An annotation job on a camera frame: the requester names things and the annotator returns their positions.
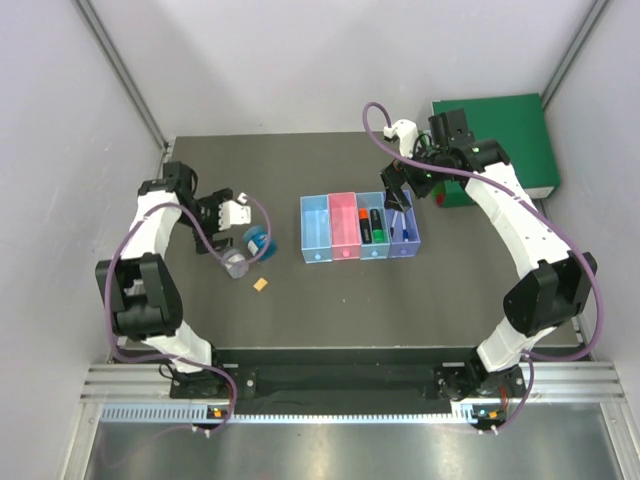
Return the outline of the black capped white marker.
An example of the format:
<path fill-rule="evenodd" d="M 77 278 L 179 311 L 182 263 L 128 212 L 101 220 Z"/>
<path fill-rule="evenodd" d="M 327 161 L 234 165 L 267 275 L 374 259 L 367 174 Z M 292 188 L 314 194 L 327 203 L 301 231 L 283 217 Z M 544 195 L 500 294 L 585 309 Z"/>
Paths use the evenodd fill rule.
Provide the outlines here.
<path fill-rule="evenodd" d="M 397 222 L 398 213 L 399 212 L 397 210 L 394 210 L 393 215 L 392 215 L 392 220 L 390 222 L 390 228 L 389 228 L 390 238 L 393 237 L 394 232 L 395 232 L 395 226 L 396 226 L 396 222 Z"/>

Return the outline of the light blue bin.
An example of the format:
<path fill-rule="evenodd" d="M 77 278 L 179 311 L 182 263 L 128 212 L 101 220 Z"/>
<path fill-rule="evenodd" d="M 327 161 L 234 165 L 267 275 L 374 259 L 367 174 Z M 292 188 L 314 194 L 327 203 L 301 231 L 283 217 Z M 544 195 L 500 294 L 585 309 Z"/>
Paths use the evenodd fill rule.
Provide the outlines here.
<path fill-rule="evenodd" d="M 300 198 L 301 252 L 307 264 L 333 261 L 327 195 Z"/>
<path fill-rule="evenodd" d="M 356 194 L 361 234 L 367 235 L 361 241 L 361 260 L 386 259 L 390 252 L 390 234 L 384 209 L 382 192 Z"/>

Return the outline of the grey clear jar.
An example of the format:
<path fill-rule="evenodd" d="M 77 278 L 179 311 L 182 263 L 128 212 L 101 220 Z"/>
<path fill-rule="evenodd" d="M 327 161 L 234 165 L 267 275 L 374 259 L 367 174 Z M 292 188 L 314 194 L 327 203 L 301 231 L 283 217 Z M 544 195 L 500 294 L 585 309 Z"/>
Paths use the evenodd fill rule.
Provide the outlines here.
<path fill-rule="evenodd" d="M 224 251 L 221 263 L 232 279 L 240 279 L 249 271 L 249 263 L 245 255 L 236 248 Z"/>

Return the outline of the blue jar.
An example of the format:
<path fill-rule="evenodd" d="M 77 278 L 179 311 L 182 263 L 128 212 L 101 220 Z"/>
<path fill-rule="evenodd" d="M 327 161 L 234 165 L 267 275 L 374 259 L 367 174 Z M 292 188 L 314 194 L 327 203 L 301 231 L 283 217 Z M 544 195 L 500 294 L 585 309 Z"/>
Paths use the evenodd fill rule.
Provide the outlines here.
<path fill-rule="evenodd" d="M 268 260 L 277 252 L 275 240 L 267 241 L 267 237 L 267 229 L 261 225 L 250 227 L 243 235 L 249 253 L 259 261 Z"/>

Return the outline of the green highlighter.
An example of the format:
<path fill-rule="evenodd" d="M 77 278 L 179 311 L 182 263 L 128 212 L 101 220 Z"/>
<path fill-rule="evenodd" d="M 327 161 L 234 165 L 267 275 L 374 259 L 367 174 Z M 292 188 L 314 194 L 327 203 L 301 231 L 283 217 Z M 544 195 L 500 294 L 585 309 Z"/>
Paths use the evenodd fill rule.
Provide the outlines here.
<path fill-rule="evenodd" d="M 385 233 L 382 225 L 382 217 L 379 209 L 373 208 L 369 210 L 372 238 L 375 243 L 385 242 Z"/>

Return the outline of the blue capped white marker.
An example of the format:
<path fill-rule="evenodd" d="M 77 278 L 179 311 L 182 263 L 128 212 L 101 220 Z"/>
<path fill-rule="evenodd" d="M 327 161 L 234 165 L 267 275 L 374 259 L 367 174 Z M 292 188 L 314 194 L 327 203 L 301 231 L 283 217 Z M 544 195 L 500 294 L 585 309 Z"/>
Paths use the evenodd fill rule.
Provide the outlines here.
<path fill-rule="evenodd" d="M 410 235 L 409 235 L 409 230 L 408 230 L 408 224 L 407 224 L 407 216 L 405 212 L 401 212 L 400 214 L 400 218 L 401 218 L 401 225 L 402 225 L 402 239 L 403 242 L 409 242 L 410 241 Z"/>

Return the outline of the pink bin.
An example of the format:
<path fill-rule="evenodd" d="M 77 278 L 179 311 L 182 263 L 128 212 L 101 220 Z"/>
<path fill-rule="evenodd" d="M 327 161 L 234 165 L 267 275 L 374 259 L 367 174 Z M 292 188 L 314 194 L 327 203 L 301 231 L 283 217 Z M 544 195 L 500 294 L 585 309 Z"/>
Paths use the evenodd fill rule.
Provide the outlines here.
<path fill-rule="evenodd" d="M 328 201 L 333 260 L 359 259 L 361 238 L 355 193 L 332 193 Z"/>

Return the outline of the orange highlighter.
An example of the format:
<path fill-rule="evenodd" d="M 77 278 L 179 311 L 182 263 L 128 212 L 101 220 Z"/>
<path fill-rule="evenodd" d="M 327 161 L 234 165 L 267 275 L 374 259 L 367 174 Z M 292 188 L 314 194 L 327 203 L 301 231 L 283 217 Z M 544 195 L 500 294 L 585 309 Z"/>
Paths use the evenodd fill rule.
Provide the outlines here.
<path fill-rule="evenodd" d="M 366 208 L 358 209 L 359 227 L 362 243 L 367 245 L 372 243 L 372 233 L 369 220 L 369 214 Z"/>

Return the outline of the purple bin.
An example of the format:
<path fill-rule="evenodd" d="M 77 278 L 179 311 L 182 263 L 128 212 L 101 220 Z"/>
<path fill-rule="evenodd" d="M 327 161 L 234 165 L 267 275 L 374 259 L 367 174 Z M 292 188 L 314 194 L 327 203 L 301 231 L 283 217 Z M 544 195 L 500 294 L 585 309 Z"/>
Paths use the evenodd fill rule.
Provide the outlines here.
<path fill-rule="evenodd" d="M 407 212 L 400 213 L 393 209 L 384 210 L 387 229 L 390 234 L 389 258 L 414 257 L 421 246 L 411 193 L 407 189 L 403 193 L 409 202 L 409 210 Z"/>

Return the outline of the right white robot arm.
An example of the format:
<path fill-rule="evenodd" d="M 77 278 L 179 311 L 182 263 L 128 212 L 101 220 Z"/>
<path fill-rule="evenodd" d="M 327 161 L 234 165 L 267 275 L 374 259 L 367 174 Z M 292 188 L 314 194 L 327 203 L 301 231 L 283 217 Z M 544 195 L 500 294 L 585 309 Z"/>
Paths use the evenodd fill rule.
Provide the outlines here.
<path fill-rule="evenodd" d="M 519 278 L 503 299 L 503 319 L 463 367 L 435 374 L 441 394 L 459 401 L 498 391 L 524 353 L 580 314 L 597 264 L 542 220 L 506 150 L 495 139 L 476 139 L 463 110 L 436 114 L 429 125 L 421 136 L 410 120 L 385 121 L 384 139 L 398 145 L 380 173 L 386 206 L 408 211 L 405 186 L 424 198 L 445 181 L 458 183 L 497 231 Z"/>

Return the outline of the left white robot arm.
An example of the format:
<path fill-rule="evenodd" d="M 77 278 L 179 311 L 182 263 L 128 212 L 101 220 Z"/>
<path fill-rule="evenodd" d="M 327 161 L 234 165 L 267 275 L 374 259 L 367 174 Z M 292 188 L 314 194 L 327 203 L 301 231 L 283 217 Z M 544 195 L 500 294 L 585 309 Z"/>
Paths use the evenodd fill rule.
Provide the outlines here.
<path fill-rule="evenodd" d="M 95 267 L 111 338 L 153 348 L 147 361 L 159 363 L 173 383 L 171 397 L 181 399 L 233 393 L 216 349 L 186 322 L 179 289 L 165 262 L 179 224 L 190 227 L 199 254 L 221 255 L 233 245 L 231 238 L 217 236 L 225 228 L 220 209 L 232 200 L 232 190 L 197 197 L 197 186 L 198 176 L 190 166 L 164 164 L 159 178 L 141 184 L 124 244 L 113 259 Z"/>

